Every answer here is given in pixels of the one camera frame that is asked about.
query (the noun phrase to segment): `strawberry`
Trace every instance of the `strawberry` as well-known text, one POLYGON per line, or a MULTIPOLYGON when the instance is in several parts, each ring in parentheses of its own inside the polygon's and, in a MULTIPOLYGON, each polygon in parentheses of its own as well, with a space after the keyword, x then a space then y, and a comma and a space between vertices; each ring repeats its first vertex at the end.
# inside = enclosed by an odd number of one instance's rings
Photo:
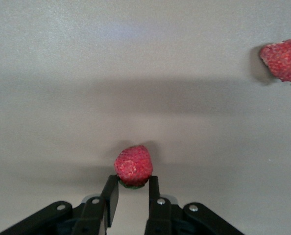
POLYGON ((126 188, 141 188, 153 172, 150 154, 143 145, 123 150, 114 163, 120 183, 126 188))
POLYGON ((291 39, 266 45, 260 57, 275 77, 291 82, 291 39))

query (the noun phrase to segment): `red strawberry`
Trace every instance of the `red strawberry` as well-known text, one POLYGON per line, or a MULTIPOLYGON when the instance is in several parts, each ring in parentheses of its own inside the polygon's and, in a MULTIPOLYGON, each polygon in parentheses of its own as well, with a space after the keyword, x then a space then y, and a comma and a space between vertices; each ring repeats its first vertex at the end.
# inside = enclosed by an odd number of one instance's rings
POLYGON ((143 145, 123 150, 114 163, 120 182, 127 188, 141 188, 152 174, 150 154, 143 145))
POLYGON ((266 45, 260 57, 275 77, 291 82, 291 39, 266 45))

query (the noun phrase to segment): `silver screw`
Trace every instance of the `silver screw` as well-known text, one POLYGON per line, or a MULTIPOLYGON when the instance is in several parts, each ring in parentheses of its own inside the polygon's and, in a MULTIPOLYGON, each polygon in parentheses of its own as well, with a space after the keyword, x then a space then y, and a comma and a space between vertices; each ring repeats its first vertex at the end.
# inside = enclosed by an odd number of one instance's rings
POLYGON ((199 208, 196 205, 190 205, 189 210, 191 210, 192 212, 197 212, 199 208))
POLYGON ((61 211, 61 210, 65 209, 65 208, 66 208, 65 205, 59 205, 56 209, 57 209, 58 211, 61 211))
POLYGON ((159 199, 157 199, 157 203, 160 205, 163 205, 163 204, 165 204, 165 200, 163 198, 159 198, 159 199))
POLYGON ((95 199, 92 200, 92 204, 97 204, 99 202, 100 202, 100 199, 98 199, 98 198, 95 198, 95 199))

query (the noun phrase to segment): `gray surface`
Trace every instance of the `gray surface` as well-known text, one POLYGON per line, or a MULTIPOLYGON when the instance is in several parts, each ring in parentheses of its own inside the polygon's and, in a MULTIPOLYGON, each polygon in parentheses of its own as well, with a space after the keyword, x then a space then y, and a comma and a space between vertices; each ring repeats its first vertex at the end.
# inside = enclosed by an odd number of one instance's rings
MULTIPOLYGON (((258 58, 291 0, 0 1, 0 231, 100 193, 145 144, 161 192, 246 235, 291 234, 291 86, 258 58)), ((147 187, 109 234, 143 234, 147 187)))

